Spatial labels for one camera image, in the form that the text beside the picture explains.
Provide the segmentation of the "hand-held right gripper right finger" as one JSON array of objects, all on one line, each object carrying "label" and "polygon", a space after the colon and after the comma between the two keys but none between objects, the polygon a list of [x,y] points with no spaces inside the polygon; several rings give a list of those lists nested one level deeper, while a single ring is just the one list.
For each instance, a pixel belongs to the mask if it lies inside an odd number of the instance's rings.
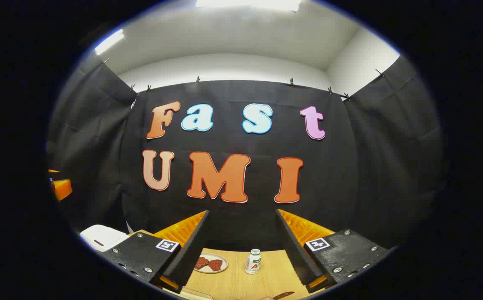
[{"label": "hand-held right gripper right finger", "polygon": [[277,209],[275,226],[297,277],[309,293],[361,275],[394,250],[345,229],[334,232]]}]

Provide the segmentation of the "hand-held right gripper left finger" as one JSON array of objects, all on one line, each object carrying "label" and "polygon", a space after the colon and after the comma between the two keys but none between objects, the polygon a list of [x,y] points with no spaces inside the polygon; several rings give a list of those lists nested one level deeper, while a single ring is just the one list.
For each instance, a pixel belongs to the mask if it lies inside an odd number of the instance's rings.
[{"label": "hand-held right gripper left finger", "polygon": [[209,219],[205,210],[153,234],[139,230],[102,256],[141,281],[179,294],[208,239]]}]

